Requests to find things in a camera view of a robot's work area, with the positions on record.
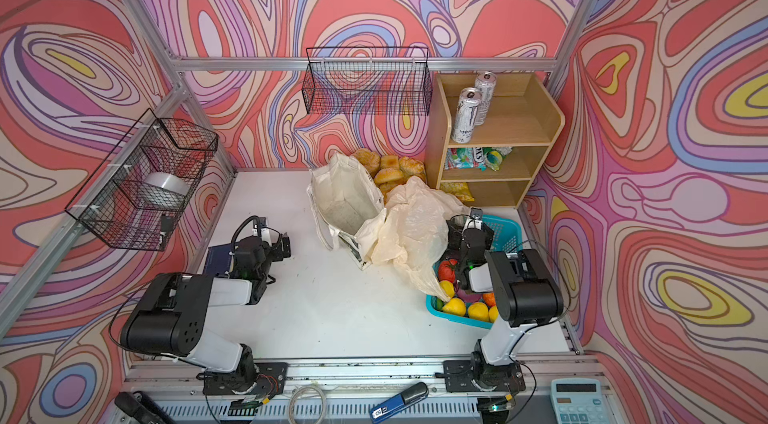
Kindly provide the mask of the translucent beige plastic bag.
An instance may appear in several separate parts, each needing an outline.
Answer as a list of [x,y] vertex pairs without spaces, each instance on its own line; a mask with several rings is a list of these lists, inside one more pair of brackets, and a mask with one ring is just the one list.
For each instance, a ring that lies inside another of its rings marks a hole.
[[412,176],[390,190],[385,209],[371,262],[393,267],[411,287],[446,301],[448,294],[433,265],[448,248],[448,220],[466,214],[468,207],[454,195]]

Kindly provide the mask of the white canvas tote bag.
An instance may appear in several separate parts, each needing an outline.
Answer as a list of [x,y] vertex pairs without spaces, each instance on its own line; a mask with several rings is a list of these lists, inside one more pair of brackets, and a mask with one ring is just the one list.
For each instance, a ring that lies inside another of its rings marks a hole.
[[336,153],[310,171],[307,194],[321,243],[347,252],[359,269],[368,268],[387,210],[367,169],[355,157]]

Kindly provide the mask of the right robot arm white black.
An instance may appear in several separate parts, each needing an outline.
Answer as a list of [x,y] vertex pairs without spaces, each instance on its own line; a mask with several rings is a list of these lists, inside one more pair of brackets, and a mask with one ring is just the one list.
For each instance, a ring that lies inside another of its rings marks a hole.
[[530,330],[556,322],[565,299],[551,272],[535,249],[494,245],[500,233],[492,217],[479,208],[448,219],[448,247],[458,261],[451,263],[456,289],[466,295],[491,293],[499,316],[475,344],[467,360],[443,363],[443,379],[450,393],[480,391],[515,395],[525,389],[517,348]]

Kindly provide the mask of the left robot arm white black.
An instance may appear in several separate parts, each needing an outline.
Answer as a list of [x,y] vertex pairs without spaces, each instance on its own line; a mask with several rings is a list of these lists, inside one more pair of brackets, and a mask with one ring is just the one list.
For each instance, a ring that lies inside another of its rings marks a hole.
[[276,282],[271,266],[291,256],[287,234],[252,215],[236,228],[222,275],[160,273],[120,329],[118,346],[150,357],[182,361],[200,369],[203,395],[254,396],[266,401],[285,387],[285,363],[258,364],[252,349],[210,327],[214,308],[258,304]]

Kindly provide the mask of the white energy drink can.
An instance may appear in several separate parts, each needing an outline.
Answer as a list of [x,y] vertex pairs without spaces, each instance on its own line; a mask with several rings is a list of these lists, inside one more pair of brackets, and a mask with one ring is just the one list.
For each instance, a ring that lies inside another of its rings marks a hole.
[[464,88],[459,94],[452,125],[453,141],[459,144],[470,142],[480,104],[482,104],[482,94],[477,88]]

